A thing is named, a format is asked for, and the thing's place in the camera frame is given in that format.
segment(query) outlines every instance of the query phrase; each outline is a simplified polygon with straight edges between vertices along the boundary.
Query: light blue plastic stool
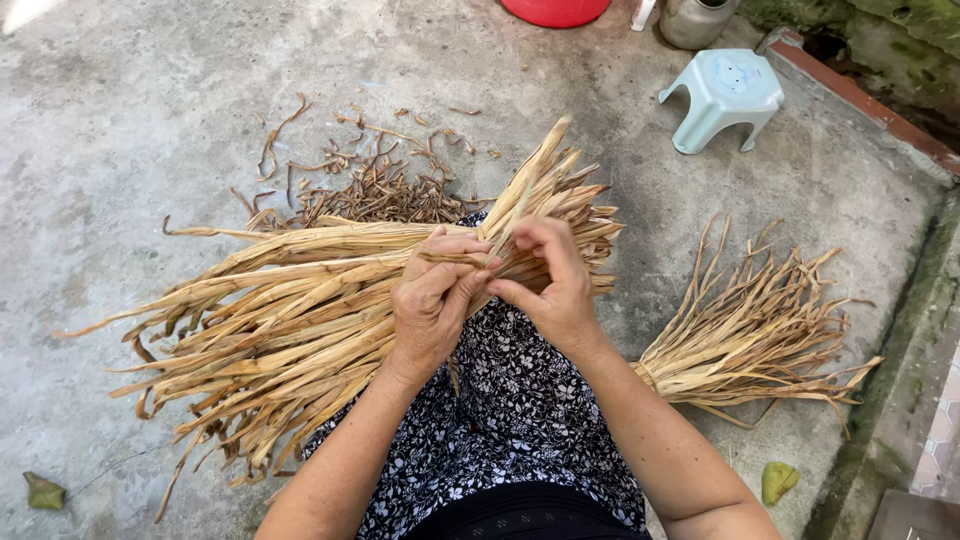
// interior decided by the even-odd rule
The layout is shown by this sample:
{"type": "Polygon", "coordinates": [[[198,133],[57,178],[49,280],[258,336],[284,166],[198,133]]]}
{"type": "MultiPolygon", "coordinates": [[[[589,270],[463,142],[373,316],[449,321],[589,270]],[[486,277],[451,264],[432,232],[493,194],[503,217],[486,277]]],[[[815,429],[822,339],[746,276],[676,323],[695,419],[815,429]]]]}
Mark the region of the light blue plastic stool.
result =
{"type": "Polygon", "coordinates": [[[767,59],[750,49],[700,51],[670,88],[658,99],[666,100],[684,85],[690,92],[690,111],[673,135],[673,146],[683,154],[696,154],[720,130],[747,122],[754,130],[740,152],[754,148],[754,139],[783,102],[783,90],[767,59]]]}

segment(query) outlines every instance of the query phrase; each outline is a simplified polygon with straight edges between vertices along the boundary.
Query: metal pot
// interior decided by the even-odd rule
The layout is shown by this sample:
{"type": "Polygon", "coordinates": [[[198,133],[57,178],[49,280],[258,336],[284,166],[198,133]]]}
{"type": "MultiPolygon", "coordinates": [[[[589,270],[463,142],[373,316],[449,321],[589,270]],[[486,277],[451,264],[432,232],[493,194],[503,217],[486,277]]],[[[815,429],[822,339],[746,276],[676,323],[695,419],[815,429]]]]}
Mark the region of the metal pot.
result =
{"type": "Polygon", "coordinates": [[[740,0],[666,0],[660,32],[674,47],[695,51],[713,43],[727,28],[740,0]]]}

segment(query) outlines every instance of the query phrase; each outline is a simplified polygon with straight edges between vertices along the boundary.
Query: red plastic container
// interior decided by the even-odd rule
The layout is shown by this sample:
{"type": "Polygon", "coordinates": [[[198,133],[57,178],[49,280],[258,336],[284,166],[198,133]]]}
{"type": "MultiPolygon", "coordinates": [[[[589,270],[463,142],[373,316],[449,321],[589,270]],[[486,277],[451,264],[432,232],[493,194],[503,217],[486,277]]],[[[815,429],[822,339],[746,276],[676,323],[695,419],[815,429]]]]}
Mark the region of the red plastic container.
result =
{"type": "Polygon", "coordinates": [[[600,16],[610,0],[501,0],[521,19],[550,28],[570,28],[600,16]]]}

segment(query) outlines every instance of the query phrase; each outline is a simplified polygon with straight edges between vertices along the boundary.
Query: dried straw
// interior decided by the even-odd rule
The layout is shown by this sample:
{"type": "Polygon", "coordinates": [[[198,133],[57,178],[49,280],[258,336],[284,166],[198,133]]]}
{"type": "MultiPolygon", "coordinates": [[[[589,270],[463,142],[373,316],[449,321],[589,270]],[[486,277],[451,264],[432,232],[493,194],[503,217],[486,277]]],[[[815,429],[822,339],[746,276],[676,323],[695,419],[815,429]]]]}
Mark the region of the dried straw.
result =
{"type": "MultiPolygon", "coordinates": [[[[715,407],[764,398],[821,400],[844,422],[837,403],[857,404],[847,394],[883,358],[875,356],[862,366],[837,373],[816,373],[837,358],[835,353],[842,348],[849,325],[848,314],[833,312],[847,302],[873,304],[850,298],[822,301],[822,286],[834,281],[820,278],[820,266],[840,253],[840,248],[813,260],[801,258],[800,248],[795,248],[786,262],[777,265],[772,244],[762,245],[781,220],[774,221],[756,244],[747,243],[743,265],[732,271],[726,290],[708,300],[723,274],[714,276],[713,270],[730,228],[727,218],[717,250],[701,277],[714,218],[700,236],[693,279],[680,310],[631,365],[667,401],[696,405],[744,428],[756,424],[748,425],[715,407]],[[768,252],[766,261],[755,269],[754,257],[764,251],[768,252]],[[850,380],[837,382],[848,373],[853,373],[850,380]]],[[[849,439],[845,422],[844,432],[849,439]]]]}
{"type": "MultiPolygon", "coordinates": [[[[581,185],[597,165],[572,172],[578,152],[557,151],[567,125],[563,118],[550,131],[476,231],[494,242],[493,252],[503,258],[494,276],[517,280],[534,290],[549,283],[542,260],[507,243],[510,225],[520,216],[547,215],[570,223],[583,261],[591,269],[606,262],[612,240],[623,228],[612,220],[616,209],[591,205],[606,187],[581,185]]],[[[109,395],[139,392],[134,411],[143,419],[152,418],[170,401],[189,398],[194,402],[187,410],[195,418],[175,429],[175,442],[193,437],[168,487],[158,521],[196,445],[216,438],[210,450],[224,451],[225,467],[244,458],[246,473],[229,485],[257,483],[266,478],[271,465],[275,475],[283,474],[280,468],[299,442],[362,391],[393,349],[390,289],[418,243],[435,226],[356,223],[324,215],[311,219],[316,228],[289,232],[211,228],[169,232],[225,233],[254,244],[173,287],[159,300],[68,334],[82,335],[110,321],[149,313],[123,338],[144,363],[115,371],[153,375],[109,395]],[[236,300],[225,302],[228,295],[236,300]],[[151,341],[174,332],[180,338],[176,345],[159,349],[166,354],[163,359],[141,340],[141,333],[154,325],[162,325],[163,330],[151,341]],[[289,443],[277,453],[277,440],[291,431],[289,443]]],[[[592,279],[594,294],[611,290],[612,276],[593,274],[592,279]]],[[[478,295],[470,313],[488,300],[478,295]]]]}

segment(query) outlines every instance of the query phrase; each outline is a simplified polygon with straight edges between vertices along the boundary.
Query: concrete ground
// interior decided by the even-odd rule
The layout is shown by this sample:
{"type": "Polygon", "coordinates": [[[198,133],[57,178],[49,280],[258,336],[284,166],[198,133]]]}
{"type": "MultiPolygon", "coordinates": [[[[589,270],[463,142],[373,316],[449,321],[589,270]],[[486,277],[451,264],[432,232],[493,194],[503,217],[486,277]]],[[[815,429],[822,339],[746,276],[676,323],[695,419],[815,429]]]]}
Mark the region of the concrete ground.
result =
{"type": "MultiPolygon", "coordinates": [[[[7,0],[2,12],[7,12],[7,0]]],[[[267,129],[299,104],[313,108],[284,128],[277,157],[316,162],[333,137],[356,133],[330,112],[353,101],[369,123],[425,135],[452,127],[477,148],[446,150],[453,190],[498,193],[557,116],[574,115],[567,142],[603,168],[596,183],[630,227],[618,238],[615,291],[598,302],[620,351],[639,356],[673,315],[690,279],[696,241],[717,210],[732,217],[728,256],[783,217],[781,252],[844,253],[826,268],[834,296],[869,298],[849,307],[853,327],[843,368],[869,358],[897,300],[942,194],[940,181],[895,144],[828,97],[782,79],[787,99],[750,153],[726,130],[697,156],[670,136],[682,99],[658,105],[691,53],[628,27],[632,6],[614,0],[596,21],[554,31],[523,23],[481,0],[182,3],[70,0],[0,41],[0,200],[8,209],[0,279],[0,500],[10,538],[243,538],[282,482],[230,489],[212,456],[185,474],[166,518],[153,516],[180,447],[183,415],[169,406],[153,421],[133,398],[106,393],[134,375],[102,368],[137,362],[119,339],[131,322],[72,340],[76,329],[151,298],[242,245],[220,237],[164,237],[173,227],[241,228],[267,129]],[[527,64],[527,71],[521,65],[527,64]],[[483,109],[465,116],[447,107],[483,109]],[[430,123],[415,124],[409,109],[430,123]],[[488,150],[503,152],[495,159],[488,150]],[[23,471],[67,488],[61,512],[25,503],[23,471]]],[[[738,22],[721,44],[753,46],[738,22]]],[[[261,206],[284,209],[280,193],[261,206]]],[[[763,404],[729,411],[752,421],[763,404]]],[[[771,459],[793,464],[800,483],[771,516],[799,538],[842,442],[833,411],[786,403],[756,430],[682,411],[759,494],[771,459]]]]}

